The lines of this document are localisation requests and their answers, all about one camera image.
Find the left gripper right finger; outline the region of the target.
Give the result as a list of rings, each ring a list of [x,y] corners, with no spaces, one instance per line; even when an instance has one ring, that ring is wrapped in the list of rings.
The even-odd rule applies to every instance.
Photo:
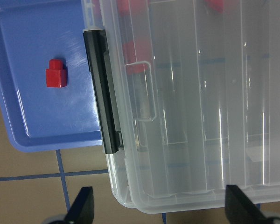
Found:
[[[230,224],[271,223],[237,185],[226,186],[224,210]]]

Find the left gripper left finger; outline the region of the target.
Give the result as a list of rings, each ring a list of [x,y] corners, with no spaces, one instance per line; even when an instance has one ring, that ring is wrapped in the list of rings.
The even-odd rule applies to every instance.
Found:
[[[93,220],[93,187],[82,187],[64,221],[66,224],[92,224]]]

